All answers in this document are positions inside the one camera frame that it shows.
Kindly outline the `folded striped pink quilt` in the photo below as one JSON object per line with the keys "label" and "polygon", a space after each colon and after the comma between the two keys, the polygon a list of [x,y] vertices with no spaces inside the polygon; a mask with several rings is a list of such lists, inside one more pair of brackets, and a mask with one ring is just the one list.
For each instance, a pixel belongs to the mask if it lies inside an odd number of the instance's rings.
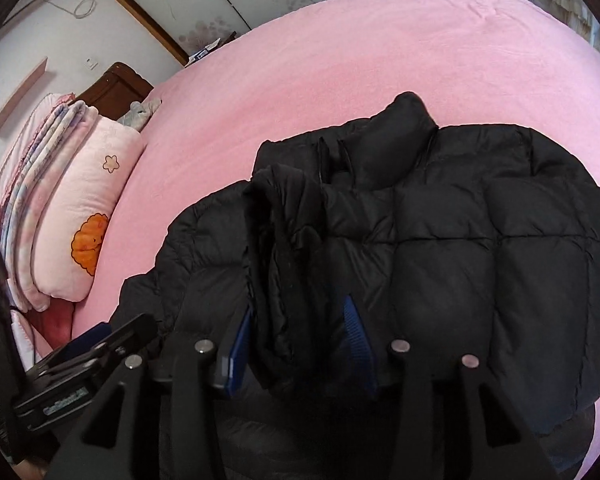
{"label": "folded striped pink quilt", "polygon": [[95,127],[99,112],[74,95],[50,93],[32,110],[0,163],[0,251],[8,293],[21,312],[45,311],[32,272],[33,243],[61,177]]}

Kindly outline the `pink cartoon pillow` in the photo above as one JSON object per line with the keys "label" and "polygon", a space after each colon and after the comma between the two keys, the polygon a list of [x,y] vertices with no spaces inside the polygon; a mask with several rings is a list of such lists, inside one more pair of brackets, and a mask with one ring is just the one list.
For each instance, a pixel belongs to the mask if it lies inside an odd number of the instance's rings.
{"label": "pink cartoon pillow", "polygon": [[136,129],[97,119],[38,224],[31,271],[43,299],[86,298],[112,213],[145,146]]}

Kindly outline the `brown wooden headboard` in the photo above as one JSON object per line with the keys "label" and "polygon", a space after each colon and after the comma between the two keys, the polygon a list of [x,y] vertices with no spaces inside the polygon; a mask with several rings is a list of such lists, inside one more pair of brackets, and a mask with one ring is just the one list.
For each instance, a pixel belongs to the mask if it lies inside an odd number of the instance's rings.
{"label": "brown wooden headboard", "polygon": [[102,116],[117,120],[130,110],[133,102],[143,102],[153,88],[130,66],[117,62],[76,99],[94,106]]}

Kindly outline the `white wall socket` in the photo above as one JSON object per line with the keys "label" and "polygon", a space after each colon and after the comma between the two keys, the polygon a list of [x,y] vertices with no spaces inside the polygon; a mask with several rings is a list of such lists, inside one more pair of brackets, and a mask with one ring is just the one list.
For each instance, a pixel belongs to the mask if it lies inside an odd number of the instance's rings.
{"label": "white wall socket", "polygon": [[97,58],[87,58],[85,60],[85,64],[89,70],[94,70],[98,66],[99,62]]}

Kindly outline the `black puffer jacket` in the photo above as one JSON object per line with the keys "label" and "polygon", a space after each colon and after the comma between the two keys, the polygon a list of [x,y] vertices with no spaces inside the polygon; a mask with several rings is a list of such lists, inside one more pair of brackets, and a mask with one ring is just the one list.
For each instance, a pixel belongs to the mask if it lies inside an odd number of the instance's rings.
{"label": "black puffer jacket", "polygon": [[[377,389],[349,375],[351,296]],[[216,354],[250,304],[242,388]],[[151,315],[154,477],[572,479],[600,398],[600,187],[516,125],[439,127],[416,94],[258,151],[188,206],[114,326]]]}

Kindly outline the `grey cloth near headboard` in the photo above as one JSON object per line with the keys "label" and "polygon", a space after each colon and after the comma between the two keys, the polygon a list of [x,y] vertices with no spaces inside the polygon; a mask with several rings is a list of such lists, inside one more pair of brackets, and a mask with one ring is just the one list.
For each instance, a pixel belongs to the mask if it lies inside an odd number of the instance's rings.
{"label": "grey cloth near headboard", "polygon": [[153,99],[143,103],[134,101],[130,104],[129,110],[118,119],[118,123],[141,132],[161,104],[162,99]]}

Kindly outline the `pink wall shelf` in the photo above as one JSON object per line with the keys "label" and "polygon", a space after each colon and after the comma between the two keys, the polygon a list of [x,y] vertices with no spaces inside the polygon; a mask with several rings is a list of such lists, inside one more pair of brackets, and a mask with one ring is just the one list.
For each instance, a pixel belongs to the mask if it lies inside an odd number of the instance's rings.
{"label": "pink wall shelf", "polygon": [[0,107],[0,132],[18,104],[46,73],[47,63],[48,57],[44,56],[44,58],[42,58],[42,60],[38,62],[38,64],[36,64],[26,76],[23,77],[23,80],[16,85],[14,91]]}

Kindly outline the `items on bedside table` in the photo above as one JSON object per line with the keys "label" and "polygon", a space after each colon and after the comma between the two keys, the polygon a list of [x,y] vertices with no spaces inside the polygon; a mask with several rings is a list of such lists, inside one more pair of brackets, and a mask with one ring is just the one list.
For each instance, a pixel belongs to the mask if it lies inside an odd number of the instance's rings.
{"label": "items on bedside table", "polygon": [[205,58],[207,55],[211,54],[212,52],[219,50],[219,48],[222,48],[226,44],[229,44],[231,41],[235,40],[236,38],[237,38],[237,32],[231,32],[229,35],[227,35],[225,37],[215,39],[214,41],[212,41],[211,44],[207,44],[206,46],[202,47],[200,50],[194,52],[188,58],[188,61],[186,62],[185,67],[191,66],[192,64],[200,61],[202,58]]}

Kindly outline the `pink bed sheet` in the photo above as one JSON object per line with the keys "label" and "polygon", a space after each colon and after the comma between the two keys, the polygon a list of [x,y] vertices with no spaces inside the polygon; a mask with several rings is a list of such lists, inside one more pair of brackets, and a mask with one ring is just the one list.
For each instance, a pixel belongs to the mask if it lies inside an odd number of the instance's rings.
{"label": "pink bed sheet", "polygon": [[[107,321],[188,206],[250,179],[260,146],[382,112],[416,94],[439,127],[516,125],[600,187],[600,54],[527,0],[329,0],[294,11],[159,84],[146,148],[112,213],[95,278],[34,325],[59,346]],[[574,478],[600,452],[594,438]]]}

